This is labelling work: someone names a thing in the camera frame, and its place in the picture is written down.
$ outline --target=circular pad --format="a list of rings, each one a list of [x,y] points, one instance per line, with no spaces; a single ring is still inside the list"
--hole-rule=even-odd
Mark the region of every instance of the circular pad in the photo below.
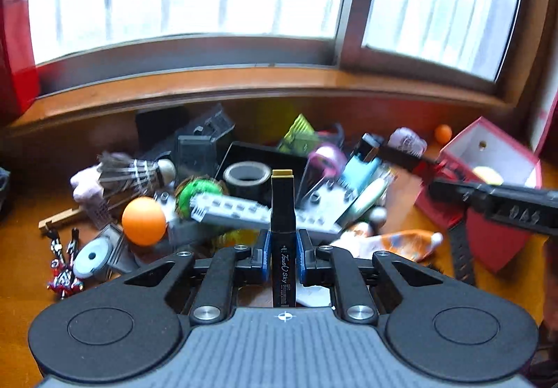
[[[108,345],[128,336],[134,320],[127,312],[113,307],[97,307],[79,313],[68,325],[68,333],[88,345]]]
[[[492,314],[480,309],[452,307],[434,317],[434,328],[448,341],[456,344],[478,345],[496,336],[500,325]]]
[[[80,279],[91,278],[102,270],[112,253],[108,237],[99,237],[90,241],[77,254],[74,261],[74,274]]]
[[[465,285],[407,288],[386,338],[410,366],[437,379],[481,383],[519,372],[537,325],[519,306]]]
[[[188,333],[157,287],[111,281],[45,309],[29,348],[42,373],[77,383],[129,379],[165,361]]]

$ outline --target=black marker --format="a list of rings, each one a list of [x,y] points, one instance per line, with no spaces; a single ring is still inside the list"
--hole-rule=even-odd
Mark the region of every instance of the black marker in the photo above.
[[[273,307],[296,306],[295,179],[288,169],[271,176],[271,276]]]

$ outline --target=black strap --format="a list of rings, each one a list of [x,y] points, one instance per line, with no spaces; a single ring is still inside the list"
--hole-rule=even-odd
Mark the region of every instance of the black strap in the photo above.
[[[454,265],[455,279],[475,286],[475,271],[473,269],[473,256],[467,240],[466,220],[463,218],[456,225],[447,230],[450,238],[451,258]]]

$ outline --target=gray lego brick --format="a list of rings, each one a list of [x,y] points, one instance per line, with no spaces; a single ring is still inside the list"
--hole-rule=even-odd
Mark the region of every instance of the gray lego brick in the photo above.
[[[326,216],[337,221],[355,201],[358,194],[348,184],[333,180],[320,180],[300,201],[300,208],[312,215]]]
[[[258,202],[232,196],[201,193],[190,202],[190,216],[199,223],[216,224],[234,229],[269,229],[271,211]],[[327,222],[321,215],[295,210],[298,229],[306,229],[316,240],[333,241],[341,233],[341,227]]]

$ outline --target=silver ball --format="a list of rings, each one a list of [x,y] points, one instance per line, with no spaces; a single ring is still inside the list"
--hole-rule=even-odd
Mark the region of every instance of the silver ball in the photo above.
[[[387,209],[385,207],[374,207],[368,212],[368,221],[377,229],[380,229],[387,221]]]
[[[176,168],[175,165],[169,159],[160,159],[157,161],[159,165],[159,170],[161,171],[161,177],[163,177],[163,182],[165,185],[168,185],[172,182],[176,177]]]

